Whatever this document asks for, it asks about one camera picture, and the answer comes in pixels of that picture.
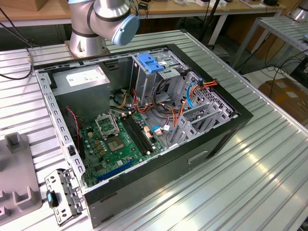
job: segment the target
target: metal bracket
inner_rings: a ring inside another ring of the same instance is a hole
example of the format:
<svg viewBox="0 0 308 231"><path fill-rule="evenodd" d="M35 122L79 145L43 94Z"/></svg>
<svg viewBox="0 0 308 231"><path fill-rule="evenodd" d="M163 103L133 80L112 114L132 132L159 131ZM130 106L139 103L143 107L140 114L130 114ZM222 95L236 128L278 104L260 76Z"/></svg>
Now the metal bracket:
<svg viewBox="0 0 308 231"><path fill-rule="evenodd" d="M56 200L57 206L53 207L53 212L59 226L78 217L81 211L86 208L78 180L71 168L53 171L45 178L45 182L50 207L53 207L54 201L52 200Z"/></svg>

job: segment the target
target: blue plastic latch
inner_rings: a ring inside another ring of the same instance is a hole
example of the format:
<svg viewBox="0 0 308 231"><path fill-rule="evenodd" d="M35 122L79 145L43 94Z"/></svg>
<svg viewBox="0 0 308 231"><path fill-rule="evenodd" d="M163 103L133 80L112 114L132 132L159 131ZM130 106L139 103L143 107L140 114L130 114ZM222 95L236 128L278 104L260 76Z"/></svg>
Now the blue plastic latch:
<svg viewBox="0 0 308 231"><path fill-rule="evenodd" d="M48 201L50 202L51 201L51 194L50 193L47 195L47 198L48 198Z"/></svg>
<svg viewBox="0 0 308 231"><path fill-rule="evenodd" d="M149 54L138 54L138 59L144 65L148 72L153 73L164 70L164 67L159 65L155 58Z"/></svg>

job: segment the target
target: aluminum table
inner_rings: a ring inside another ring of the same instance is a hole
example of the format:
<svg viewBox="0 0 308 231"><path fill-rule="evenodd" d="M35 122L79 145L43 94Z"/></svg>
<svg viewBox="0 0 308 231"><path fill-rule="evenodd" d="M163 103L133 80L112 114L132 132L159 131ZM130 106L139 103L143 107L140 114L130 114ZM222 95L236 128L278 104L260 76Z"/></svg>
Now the aluminum table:
<svg viewBox="0 0 308 231"><path fill-rule="evenodd" d="M177 44L254 117L223 150L95 230L297 230L308 216L308 131L239 74L181 31L138 35L111 52ZM72 59L65 45L31 50L36 64ZM28 70L25 50L0 52L0 73ZM43 206L0 230L92 230L87 211L58 228L44 177L66 167L36 77L0 78L0 138L27 134Z"/></svg>
<svg viewBox="0 0 308 231"><path fill-rule="evenodd" d="M283 55L284 60L282 60L281 63L288 58L288 53L291 51L292 47L295 47L299 51L308 51L308 42L303 39L304 35L308 34L308 22L299 23L288 16L258 18L235 55L232 63L233 68L237 65L249 41L260 26L266 31L262 34L254 49L251 51L252 53L261 45L262 41L269 33L276 35L288 44L288 48Z"/></svg>

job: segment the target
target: blue cable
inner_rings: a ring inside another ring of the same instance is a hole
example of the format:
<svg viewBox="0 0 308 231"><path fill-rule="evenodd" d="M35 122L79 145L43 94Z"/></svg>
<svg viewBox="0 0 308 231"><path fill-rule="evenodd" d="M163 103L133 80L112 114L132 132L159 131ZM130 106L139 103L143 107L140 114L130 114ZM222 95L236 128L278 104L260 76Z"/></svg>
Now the blue cable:
<svg viewBox="0 0 308 231"><path fill-rule="evenodd" d="M151 132L154 132L156 129L159 129L160 127L159 126L155 126L152 128Z"/></svg>
<svg viewBox="0 0 308 231"><path fill-rule="evenodd" d="M189 90L190 90L190 88L191 88L192 85L197 85L197 83L191 83L191 84L188 86L187 92L186 92L187 103L188 103L188 105L189 105L191 108L193 108L193 104L192 104L192 102L191 102L191 100L190 100L190 98L189 98Z"/></svg>

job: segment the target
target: blue pcie slot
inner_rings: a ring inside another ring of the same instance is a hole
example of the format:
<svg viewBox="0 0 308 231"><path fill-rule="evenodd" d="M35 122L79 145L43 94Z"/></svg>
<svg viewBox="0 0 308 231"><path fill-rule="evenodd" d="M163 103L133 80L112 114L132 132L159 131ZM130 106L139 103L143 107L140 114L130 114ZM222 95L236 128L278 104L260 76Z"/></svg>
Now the blue pcie slot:
<svg viewBox="0 0 308 231"><path fill-rule="evenodd" d="M114 170L112 170L110 172L107 172L107 173L97 177L96 180L97 181L105 180L105 179L107 179L107 178L109 178L109 177L111 177L111 176L113 176L113 175L115 175L115 174L117 174L119 172L124 171L125 169L128 169L135 160L136 159L133 159L133 160L129 161L128 163L126 163L126 164L124 164L124 165L122 165L122 166L120 166L120 167L118 167L118 168L116 168L116 169L114 169Z"/></svg>

